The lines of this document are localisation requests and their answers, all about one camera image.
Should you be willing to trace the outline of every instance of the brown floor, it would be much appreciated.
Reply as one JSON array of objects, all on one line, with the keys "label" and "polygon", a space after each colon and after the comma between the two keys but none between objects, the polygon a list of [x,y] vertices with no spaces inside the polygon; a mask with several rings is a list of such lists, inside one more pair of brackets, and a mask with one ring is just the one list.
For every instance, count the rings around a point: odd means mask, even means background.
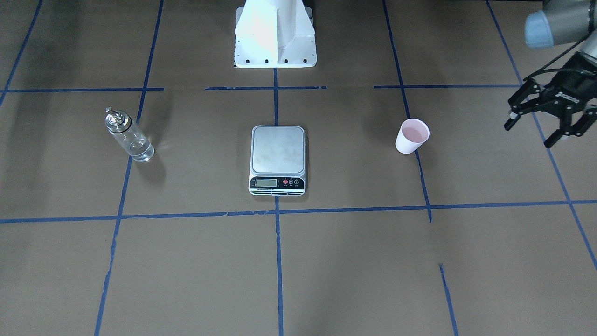
[{"label": "brown floor", "polygon": [[[597,129],[502,126],[566,48],[525,45],[540,2],[315,1],[317,66],[277,71],[233,67],[243,3],[0,3],[0,335],[597,334]],[[275,123],[304,196],[247,191]]]}]

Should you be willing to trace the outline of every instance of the scale control panel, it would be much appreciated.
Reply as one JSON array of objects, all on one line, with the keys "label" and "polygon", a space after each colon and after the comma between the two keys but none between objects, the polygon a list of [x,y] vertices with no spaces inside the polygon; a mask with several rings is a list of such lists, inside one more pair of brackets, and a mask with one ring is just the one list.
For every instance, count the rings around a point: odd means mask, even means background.
[{"label": "scale control panel", "polygon": [[251,194],[256,195],[302,195],[304,180],[297,177],[257,176],[249,181]]}]

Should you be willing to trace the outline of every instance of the paper cup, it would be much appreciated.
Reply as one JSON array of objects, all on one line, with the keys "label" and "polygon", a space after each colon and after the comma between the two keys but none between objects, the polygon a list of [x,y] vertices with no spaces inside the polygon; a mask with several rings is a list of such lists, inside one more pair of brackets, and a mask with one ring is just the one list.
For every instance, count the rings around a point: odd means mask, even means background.
[{"label": "paper cup", "polygon": [[410,154],[429,139],[429,127],[419,119],[406,119],[400,125],[396,138],[396,149],[403,154]]}]

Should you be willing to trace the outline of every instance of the grid line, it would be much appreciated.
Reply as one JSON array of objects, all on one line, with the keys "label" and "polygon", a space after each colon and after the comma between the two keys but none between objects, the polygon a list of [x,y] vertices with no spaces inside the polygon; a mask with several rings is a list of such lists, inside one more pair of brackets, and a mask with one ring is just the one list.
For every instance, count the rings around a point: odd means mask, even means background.
[{"label": "grid line", "polygon": [[6,96],[7,90],[10,88],[10,82],[13,81],[14,73],[19,66],[19,61],[21,61],[21,57],[23,56],[23,52],[25,47],[27,46],[27,42],[29,42],[29,37],[31,36],[31,31],[33,31],[33,27],[35,26],[35,22],[39,16],[39,10],[41,9],[41,5],[43,0],[39,0],[37,8],[35,8],[35,14],[33,15],[33,19],[31,20],[31,24],[29,25],[29,30],[27,30],[27,35],[25,35],[25,39],[23,40],[23,44],[21,45],[21,49],[17,55],[17,59],[14,61],[13,68],[10,71],[10,75],[8,76],[8,80],[6,81],[6,85],[4,86],[4,91],[2,92],[2,96],[0,96],[0,106],[4,102],[4,97]]},{"label": "grid line", "polygon": [[456,85],[374,85],[373,88],[496,88],[520,87],[518,84],[456,84]]},{"label": "grid line", "polygon": [[[396,64],[396,72],[398,73],[398,81],[400,82],[400,91],[402,92],[402,101],[404,103],[404,110],[407,114],[407,119],[410,119],[410,109],[408,108],[407,94],[404,90],[404,82],[402,80],[402,72],[400,70],[400,63],[398,62],[398,52],[396,51],[396,44],[394,43],[394,34],[392,33],[392,26],[390,25],[390,16],[387,12],[386,0],[382,0],[383,12],[386,16],[387,32],[390,35],[390,42],[392,44],[392,52],[394,55],[394,63]],[[425,175],[423,174],[423,166],[421,165],[421,158],[418,154],[418,149],[415,149],[414,155],[417,157],[418,170],[421,175],[421,187],[423,189],[423,196],[425,197],[425,204],[427,206],[427,214],[429,215],[429,222],[433,221],[433,214],[429,203],[429,195],[427,194],[427,186],[425,185]]]},{"label": "grid line", "polygon": [[444,293],[446,295],[446,301],[448,302],[448,311],[450,312],[450,320],[452,321],[452,330],[454,336],[458,336],[458,326],[456,324],[456,316],[454,314],[454,307],[452,306],[452,297],[450,296],[450,289],[448,288],[448,282],[446,281],[444,265],[439,265],[439,272],[442,274],[442,282],[444,283]]},{"label": "grid line", "polygon": [[[507,203],[468,203],[468,204],[431,204],[431,209],[476,209],[486,207],[533,207],[533,206],[557,206],[572,204],[597,204],[597,200],[573,200],[563,201],[529,201],[529,202],[507,202]],[[385,206],[385,207],[337,207],[337,208],[313,208],[313,209],[287,209],[280,210],[280,214],[293,213],[333,213],[333,212],[383,212],[383,211],[405,211],[405,210],[426,210],[427,205],[412,206]],[[122,215],[121,219],[134,218],[196,218],[196,217],[218,217],[218,216],[255,216],[274,215],[275,210],[254,210],[254,211],[228,211],[228,212],[186,212],[186,213],[146,213]],[[34,223],[34,222],[72,222],[72,221],[103,221],[116,219],[117,215],[106,216],[65,216],[47,218],[4,218],[0,224],[12,223]]]},{"label": "grid line", "polygon": [[3,90],[4,93],[47,93],[47,92],[113,92],[113,91],[164,91],[163,87],[99,87],[99,88],[17,88]]},{"label": "grid line", "polygon": [[[153,32],[153,41],[152,41],[151,49],[149,52],[149,60],[147,61],[147,70],[145,72],[145,81],[143,83],[143,88],[147,88],[147,82],[149,81],[149,74],[151,71],[151,65],[152,65],[152,60],[153,60],[153,52],[155,50],[155,44],[158,39],[159,22],[162,17],[162,9],[163,8],[164,8],[164,0],[160,0],[159,10],[158,10],[158,18],[156,19],[155,29]],[[139,111],[137,112],[137,122],[139,122],[139,119],[141,119],[141,113],[143,112],[143,104],[145,101],[146,93],[147,93],[147,91],[143,90],[142,94],[141,94],[141,101],[139,102]],[[112,275],[112,267],[114,265],[114,257],[116,255],[116,238],[120,231],[120,223],[122,221],[122,211],[124,210],[124,202],[127,197],[127,187],[128,187],[129,177],[131,174],[132,163],[133,163],[133,158],[129,156],[128,163],[127,163],[127,171],[125,172],[124,182],[123,182],[123,186],[122,186],[122,195],[121,195],[121,199],[120,199],[120,205],[118,207],[118,217],[116,219],[116,224],[114,227],[114,235],[112,237],[112,247],[110,249],[110,265],[108,267],[108,271],[106,273],[106,278],[104,280],[103,292],[101,293],[100,307],[97,312],[97,321],[96,321],[96,328],[94,331],[94,336],[100,335],[101,321],[103,318],[104,308],[106,305],[106,298],[107,298],[107,293],[108,293],[108,289],[109,289],[109,285],[110,285],[110,277]]]},{"label": "grid line", "polygon": [[[502,43],[504,44],[504,48],[506,49],[506,52],[508,53],[508,58],[510,59],[510,62],[512,63],[512,68],[514,69],[514,73],[516,74],[516,77],[518,79],[518,82],[520,83],[520,85],[522,85],[522,79],[520,76],[520,73],[518,72],[518,67],[516,66],[516,62],[514,62],[514,58],[512,57],[512,53],[510,52],[510,48],[508,47],[508,44],[506,43],[506,39],[504,38],[504,35],[502,34],[501,28],[500,28],[500,24],[497,21],[496,15],[493,11],[493,9],[491,8],[491,4],[489,3],[489,0],[485,0],[485,3],[487,4],[487,8],[489,9],[489,12],[491,14],[491,18],[493,19],[497,31],[500,34],[500,38]],[[537,115],[535,112],[533,112],[533,119],[535,120],[535,125],[537,126],[537,130],[539,131],[539,135],[541,136],[541,139],[543,141],[545,141],[545,135],[543,134],[543,129],[541,128],[541,125],[539,124],[539,120],[537,118]],[[593,266],[595,268],[595,270],[597,270],[597,258],[595,258],[595,254],[593,253],[593,249],[591,248],[591,244],[589,242],[589,239],[587,238],[586,233],[584,232],[584,228],[582,223],[580,222],[580,219],[578,218],[578,215],[576,214],[576,209],[574,208],[574,204],[570,198],[570,194],[568,193],[568,188],[566,188],[566,185],[564,184],[564,179],[562,178],[562,175],[560,174],[559,168],[558,168],[558,164],[555,161],[555,158],[553,157],[552,151],[549,148],[546,148],[547,154],[549,156],[549,160],[552,162],[552,166],[553,169],[556,172],[556,175],[558,176],[558,180],[560,182],[560,185],[562,187],[562,191],[564,192],[564,195],[566,196],[566,200],[567,200],[567,204],[570,207],[570,211],[572,212],[572,215],[574,217],[574,220],[576,222],[576,225],[578,226],[578,230],[580,231],[580,234],[583,238],[584,241],[584,245],[587,248],[587,251],[589,253],[589,256],[593,262]]]},{"label": "grid line", "polygon": [[231,90],[326,90],[327,86],[210,86],[205,91],[231,91]]},{"label": "grid line", "polygon": [[276,263],[278,270],[278,335],[284,336],[284,302],[282,291],[282,241],[280,238],[280,196],[275,197],[276,202]]}]

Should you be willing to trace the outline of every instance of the scale platform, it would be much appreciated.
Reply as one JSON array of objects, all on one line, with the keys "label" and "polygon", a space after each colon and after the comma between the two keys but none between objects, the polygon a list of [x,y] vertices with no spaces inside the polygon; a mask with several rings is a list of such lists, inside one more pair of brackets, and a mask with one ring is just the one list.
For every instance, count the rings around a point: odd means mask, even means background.
[{"label": "scale platform", "polygon": [[253,128],[249,192],[300,196],[307,189],[306,133],[299,126]]}]

